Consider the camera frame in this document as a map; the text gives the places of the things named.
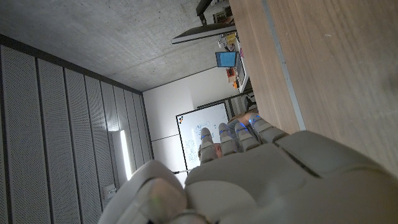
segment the concrete ceiling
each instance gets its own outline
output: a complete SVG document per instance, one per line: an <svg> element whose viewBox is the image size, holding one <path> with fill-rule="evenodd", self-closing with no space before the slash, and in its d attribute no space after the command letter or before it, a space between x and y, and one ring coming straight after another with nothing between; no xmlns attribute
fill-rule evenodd
<svg viewBox="0 0 398 224"><path fill-rule="evenodd" d="M146 91L216 66L217 37L171 44L201 25L199 1L1 0L0 34Z"/></svg>

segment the white robotic hand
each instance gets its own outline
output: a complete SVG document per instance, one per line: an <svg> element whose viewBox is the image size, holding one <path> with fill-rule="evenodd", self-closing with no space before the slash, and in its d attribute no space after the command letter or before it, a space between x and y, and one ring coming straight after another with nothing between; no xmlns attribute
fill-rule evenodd
<svg viewBox="0 0 398 224"><path fill-rule="evenodd" d="M146 163L99 222L398 223L398 181L379 164L310 131L288 135L257 115L250 124L261 142L237 124L243 153L220 124L218 159L202 129L201 165L184 189L161 163Z"/></svg>

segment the computer screen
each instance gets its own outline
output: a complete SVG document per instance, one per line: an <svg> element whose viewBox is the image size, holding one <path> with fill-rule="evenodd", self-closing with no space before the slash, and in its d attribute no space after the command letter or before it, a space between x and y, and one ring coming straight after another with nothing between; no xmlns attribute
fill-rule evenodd
<svg viewBox="0 0 398 224"><path fill-rule="evenodd" d="M239 52L216 52L218 67L235 67Z"/></svg>

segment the perforated wall panel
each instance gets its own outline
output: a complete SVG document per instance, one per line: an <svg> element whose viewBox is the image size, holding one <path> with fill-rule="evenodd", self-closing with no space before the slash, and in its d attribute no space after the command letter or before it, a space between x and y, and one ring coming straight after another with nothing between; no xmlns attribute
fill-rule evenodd
<svg viewBox="0 0 398 224"><path fill-rule="evenodd" d="M148 127L148 120L147 120L147 112L145 110L144 97L139 96L139 98L141 99L141 109L142 109L142 114L144 115L143 118L144 118L145 132L146 132L147 142L148 142L149 155L150 155L150 159L153 159L154 153L152 151L152 144L150 142L150 137L149 137L149 127Z"/></svg>
<svg viewBox="0 0 398 224"><path fill-rule="evenodd" d="M132 139L132 147L136 158L137 169L144 165L144 156L142 155L140 133L138 131L136 109L134 108L134 100L132 99L132 93L130 91L124 91L124 97L126 98L127 115L129 116L129 125Z"/></svg>
<svg viewBox="0 0 398 224"><path fill-rule="evenodd" d="M12 220L50 223L35 59L1 46Z"/></svg>
<svg viewBox="0 0 398 224"><path fill-rule="evenodd" d="M85 77L85 80L88 108L91 118L91 130L93 132L94 150L97 160L99 187L101 189L101 197L103 198L103 207L105 207L110 199L104 198L104 188L114 184L114 179L111 154L109 152L108 134L106 132L101 85L99 80L91 77Z"/></svg>
<svg viewBox="0 0 398 224"><path fill-rule="evenodd" d="M80 206L84 223L97 223L101 215L100 192L93 140L82 74L65 69L72 143L75 151Z"/></svg>
<svg viewBox="0 0 398 224"><path fill-rule="evenodd" d="M114 102L113 86L108 83L101 82L101 90L104 102L105 119L106 119L106 124L108 126L109 147L111 150L113 175L115 179L115 186L118 189L120 188L120 184L119 184L118 168L116 167L116 158L114 156L113 140L112 140L112 131L119 131L118 114L116 112L116 104Z"/></svg>
<svg viewBox="0 0 398 224"><path fill-rule="evenodd" d="M124 130L124 133L126 134L127 149L129 150L131 169L132 169L132 172L134 172L137 169L136 162L134 160L136 155L134 154L134 151L132 149L130 126L129 126L129 120L127 117L127 109L126 109L126 102L124 100L124 92L121 88L115 87L115 86L113 87L113 90L114 90L114 99L116 102L116 109L118 111L119 128L120 128L120 130Z"/></svg>
<svg viewBox="0 0 398 224"><path fill-rule="evenodd" d="M55 223L80 223L62 67L38 60L44 136Z"/></svg>
<svg viewBox="0 0 398 224"><path fill-rule="evenodd" d="M4 173L4 152L3 152L4 149L2 144L3 144L2 121L1 121L1 105L0 105L0 223L7 224L8 212L7 212L6 174Z"/></svg>
<svg viewBox="0 0 398 224"><path fill-rule="evenodd" d="M141 139L142 155L144 156L144 162L150 161L149 146L147 141L146 129L144 124L144 114L142 112L141 97L135 93L132 94L134 99L134 107L136 108L137 122L139 137Z"/></svg>

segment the writing on whiteboard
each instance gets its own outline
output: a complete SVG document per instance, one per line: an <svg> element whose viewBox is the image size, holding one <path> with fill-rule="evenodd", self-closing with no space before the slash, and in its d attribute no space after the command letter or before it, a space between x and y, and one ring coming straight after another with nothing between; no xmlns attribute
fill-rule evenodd
<svg viewBox="0 0 398 224"><path fill-rule="evenodd" d="M187 155L185 156L186 160L188 161L198 160L198 154L197 154L198 149L195 149L194 140L185 141L184 149L187 152Z"/></svg>
<svg viewBox="0 0 398 224"><path fill-rule="evenodd" d="M199 137L200 137L200 131L202 130L202 128L208 128L210 130L210 121L207 121L205 123L197 125L197 128L196 128L195 132L197 133L197 135Z"/></svg>

